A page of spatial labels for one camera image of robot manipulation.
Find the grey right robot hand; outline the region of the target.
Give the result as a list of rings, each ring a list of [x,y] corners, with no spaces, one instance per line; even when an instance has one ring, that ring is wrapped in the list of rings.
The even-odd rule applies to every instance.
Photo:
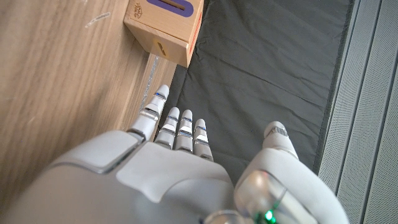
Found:
[[[298,158],[285,126],[236,184],[217,164],[204,120],[154,93],[127,131],[108,131],[54,160],[1,217],[2,223],[347,223],[330,188]]]

